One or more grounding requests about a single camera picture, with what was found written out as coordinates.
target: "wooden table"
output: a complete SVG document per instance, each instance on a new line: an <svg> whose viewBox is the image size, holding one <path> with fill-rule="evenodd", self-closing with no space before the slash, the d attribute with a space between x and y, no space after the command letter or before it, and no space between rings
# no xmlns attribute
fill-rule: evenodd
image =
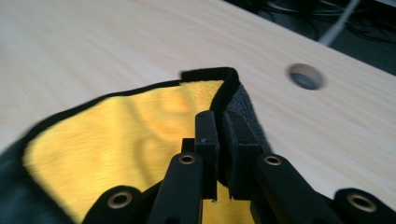
<svg viewBox="0 0 396 224"><path fill-rule="evenodd" d="M317 68L317 91L291 65ZM354 187L396 209L396 78L222 1L2 1L0 148L97 96L231 66L267 137L329 197Z"/></svg>

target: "white cable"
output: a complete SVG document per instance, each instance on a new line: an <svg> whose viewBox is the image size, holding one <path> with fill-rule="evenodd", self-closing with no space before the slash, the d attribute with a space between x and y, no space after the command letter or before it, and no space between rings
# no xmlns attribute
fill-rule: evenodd
<svg viewBox="0 0 396 224"><path fill-rule="evenodd" d="M318 41L324 46L330 46L334 39L344 30L345 23L361 0L351 0L338 21Z"/></svg>

